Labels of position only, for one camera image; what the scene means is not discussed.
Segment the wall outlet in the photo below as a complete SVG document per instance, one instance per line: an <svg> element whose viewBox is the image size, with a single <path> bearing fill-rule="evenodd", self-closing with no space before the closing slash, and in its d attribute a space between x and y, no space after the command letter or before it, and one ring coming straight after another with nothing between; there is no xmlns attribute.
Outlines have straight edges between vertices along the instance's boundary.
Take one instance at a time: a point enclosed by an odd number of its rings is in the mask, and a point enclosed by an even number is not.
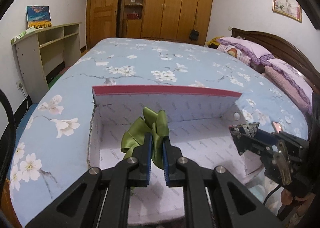
<svg viewBox="0 0 320 228"><path fill-rule="evenodd" d="M17 84L18 90L20 90L21 87L23 86L22 81L18 81L16 84Z"/></svg>

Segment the wooden bed frame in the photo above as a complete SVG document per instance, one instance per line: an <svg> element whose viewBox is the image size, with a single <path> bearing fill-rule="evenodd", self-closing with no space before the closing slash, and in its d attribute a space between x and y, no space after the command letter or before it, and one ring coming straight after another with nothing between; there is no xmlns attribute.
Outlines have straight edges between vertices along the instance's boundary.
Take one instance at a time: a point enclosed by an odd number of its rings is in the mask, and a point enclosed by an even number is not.
<svg viewBox="0 0 320 228"><path fill-rule="evenodd" d="M285 39L270 33L244 31L232 28L232 37L236 38L239 36L265 47L275 56L275 58L282 59L296 68L302 74L305 81L312 87L313 91L320 94L320 73L315 69L307 57L294 45Z"/></svg>

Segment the painting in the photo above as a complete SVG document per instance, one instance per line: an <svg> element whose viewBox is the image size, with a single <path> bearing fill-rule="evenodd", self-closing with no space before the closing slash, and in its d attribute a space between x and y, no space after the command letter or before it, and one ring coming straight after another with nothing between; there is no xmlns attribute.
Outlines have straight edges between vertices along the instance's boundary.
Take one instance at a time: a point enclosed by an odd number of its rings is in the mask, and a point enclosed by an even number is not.
<svg viewBox="0 0 320 228"><path fill-rule="evenodd" d="M273 0L273 12L302 23L302 9L296 0Z"/></svg>
<svg viewBox="0 0 320 228"><path fill-rule="evenodd" d="M51 27L49 6L27 6L28 27L36 29Z"/></svg>

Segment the white wall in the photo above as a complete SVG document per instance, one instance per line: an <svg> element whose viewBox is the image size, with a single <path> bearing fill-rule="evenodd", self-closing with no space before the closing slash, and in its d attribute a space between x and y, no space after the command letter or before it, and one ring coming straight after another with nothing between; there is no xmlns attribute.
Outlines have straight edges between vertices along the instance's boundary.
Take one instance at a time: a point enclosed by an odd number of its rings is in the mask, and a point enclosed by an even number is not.
<svg viewBox="0 0 320 228"><path fill-rule="evenodd" d="M81 22L80 46L85 46L86 0L15 0L0 21L0 89L8 97L14 112L25 98L16 86L22 77L15 48L11 47L10 41L27 28L28 5L49 5L53 26ZM6 115L0 105L0 137L6 126Z"/></svg>
<svg viewBox="0 0 320 228"><path fill-rule="evenodd" d="M320 31L302 12L302 23L272 12L272 0L213 0L207 41L231 36L228 27L278 35L295 45L320 71Z"/></svg>

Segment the gold picture frame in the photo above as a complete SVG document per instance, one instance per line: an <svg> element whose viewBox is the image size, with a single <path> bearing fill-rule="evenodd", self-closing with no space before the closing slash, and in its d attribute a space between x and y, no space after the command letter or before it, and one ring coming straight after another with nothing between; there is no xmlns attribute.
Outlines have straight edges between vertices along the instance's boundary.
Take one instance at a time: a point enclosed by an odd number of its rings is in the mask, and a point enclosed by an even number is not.
<svg viewBox="0 0 320 228"><path fill-rule="evenodd" d="M302 23L302 8L296 0L273 0L272 11Z"/></svg>

